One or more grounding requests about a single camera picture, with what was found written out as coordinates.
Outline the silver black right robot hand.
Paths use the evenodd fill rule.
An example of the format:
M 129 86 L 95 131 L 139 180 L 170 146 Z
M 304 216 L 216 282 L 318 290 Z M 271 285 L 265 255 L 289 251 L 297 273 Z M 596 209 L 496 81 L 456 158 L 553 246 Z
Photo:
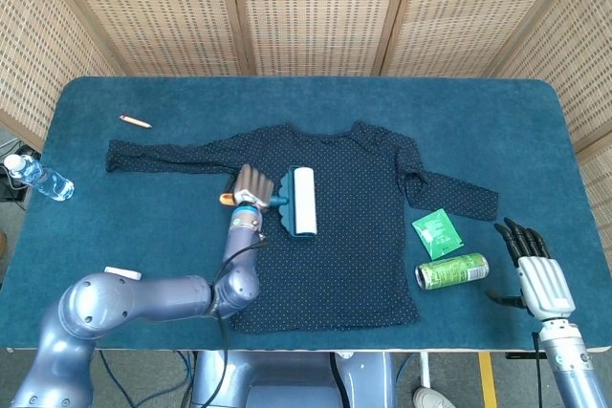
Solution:
M 509 218 L 495 223 L 511 257 L 520 284 L 520 294 L 501 295 L 495 290 L 486 294 L 494 303 L 518 308 L 541 322 L 567 319 L 576 309 L 563 270 L 551 257 L 542 236 L 532 228 Z

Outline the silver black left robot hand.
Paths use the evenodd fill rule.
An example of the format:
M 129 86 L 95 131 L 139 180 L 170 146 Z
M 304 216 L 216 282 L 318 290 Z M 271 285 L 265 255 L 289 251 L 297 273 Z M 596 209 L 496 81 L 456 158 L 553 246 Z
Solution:
M 273 181 L 249 164 L 243 164 L 236 176 L 234 186 L 225 198 L 227 205 L 253 204 L 260 208 L 270 206 Z

